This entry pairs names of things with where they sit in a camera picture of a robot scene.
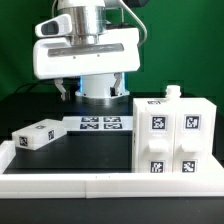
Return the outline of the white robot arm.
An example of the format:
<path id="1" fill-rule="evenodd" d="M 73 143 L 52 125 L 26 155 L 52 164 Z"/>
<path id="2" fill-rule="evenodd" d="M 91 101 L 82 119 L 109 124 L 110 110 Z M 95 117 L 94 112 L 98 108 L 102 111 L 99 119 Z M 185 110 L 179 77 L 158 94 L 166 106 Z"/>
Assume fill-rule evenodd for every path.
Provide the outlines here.
<path id="1" fill-rule="evenodd" d="M 35 27 L 35 76 L 52 79 L 62 98 L 67 97 L 63 80 L 78 77 L 75 96 L 80 101 L 111 105 L 126 99 L 124 74 L 139 69 L 147 29 L 142 21 L 113 24 L 106 12 L 118 9 L 135 17 L 133 10 L 149 1 L 54 0 L 52 18 Z"/>

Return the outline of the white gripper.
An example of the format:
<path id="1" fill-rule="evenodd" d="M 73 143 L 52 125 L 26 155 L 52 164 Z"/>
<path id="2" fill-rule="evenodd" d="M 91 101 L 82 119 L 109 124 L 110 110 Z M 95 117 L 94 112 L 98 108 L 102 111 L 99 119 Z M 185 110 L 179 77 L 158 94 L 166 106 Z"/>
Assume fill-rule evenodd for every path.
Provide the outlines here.
<path id="1" fill-rule="evenodd" d="M 68 100 L 61 78 L 115 73 L 110 95 L 120 96 L 119 72 L 137 71 L 140 67 L 138 41 L 137 28 L 110 29 L 94 45 L 72 46 L 67 37 L 41 39 L 33 49 L 34 74 L 39 79 L 55 79 L 61 99 Z"/>

